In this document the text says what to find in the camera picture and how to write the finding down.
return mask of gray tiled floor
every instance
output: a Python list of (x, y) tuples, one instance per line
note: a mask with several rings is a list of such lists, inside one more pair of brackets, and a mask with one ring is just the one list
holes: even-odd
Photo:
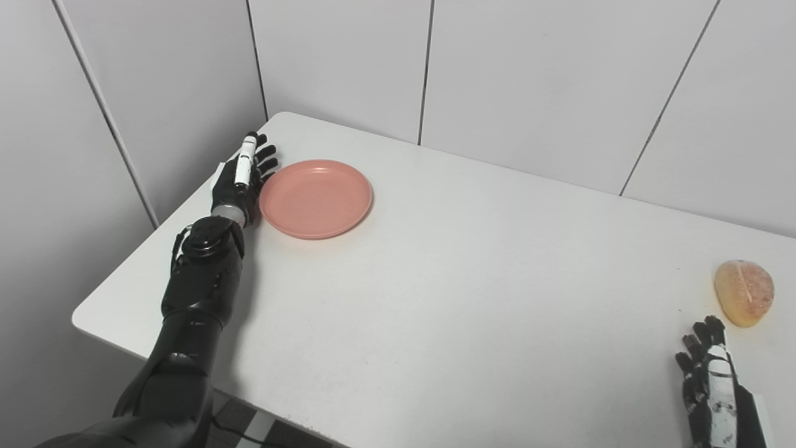
[(341, 448), (280, 422), (274, 416), (257, 411), (239, 400), (217, 394), (214, 401), (216, 405), (213, 410), (219, 424), (266, 443), (259, 445), (211, 426), (206, 448)]

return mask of bread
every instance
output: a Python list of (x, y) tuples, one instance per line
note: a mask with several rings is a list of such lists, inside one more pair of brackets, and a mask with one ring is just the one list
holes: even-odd
[(739, 327), (760, 322), (774, 303), (771, 275), (751, 261), (726, 261), (716, 271), (715, 285), (724, 314)]

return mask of black cable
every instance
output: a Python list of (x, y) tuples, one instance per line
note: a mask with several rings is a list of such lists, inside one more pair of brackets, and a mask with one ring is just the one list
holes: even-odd
[(260, 445), (262, 448), (291, 448), (290, 446), (287, 446), (287, 445), (280, 445), (278, 443), (270, 443), (270, 442), (266, 442), (264, 440), (257, 440), (256, 438), (247, 436), (242, 431), (238, 431), (238, 430), (223, 426), (223, 425), (221, 425), (218, 422), (218, 420), (216, 420), (216, 416), (215, 415), (212, 417), (210, 422), (212, 422), (213, 426), (215, 426), (216, 428), (218, 428), (218, 429), (220, 429), (222, 431), (227, 431), (227, 432), (233, 433), (234, 435), (239, 436), (240, 438), (244, 438), (244, 439), (248, 440), (249, 442), (254, 442), (254, 443)]

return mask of pink plate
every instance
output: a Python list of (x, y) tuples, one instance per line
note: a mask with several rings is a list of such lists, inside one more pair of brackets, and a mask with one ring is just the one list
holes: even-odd
[(291, 237), (330, 238), (363, 219), (373, 191), (354, 168), (333, 160), (305, 160), (277, 171), (263, 187), (259, 209)]

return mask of black mechanical arm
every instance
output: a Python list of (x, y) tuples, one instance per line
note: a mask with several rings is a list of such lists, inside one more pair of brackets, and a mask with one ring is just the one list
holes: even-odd
[(212, 418), (210, 375), (243, 266), (242, 228), (276, 168), (273, 145), (250, 132), (239, 154), (222, 163), (211, 215), (174, 243), (171, 277), (161, 303), (163, 326), (152, 353), (116, 403), (111, 419), (37, 448), (202, 448)]

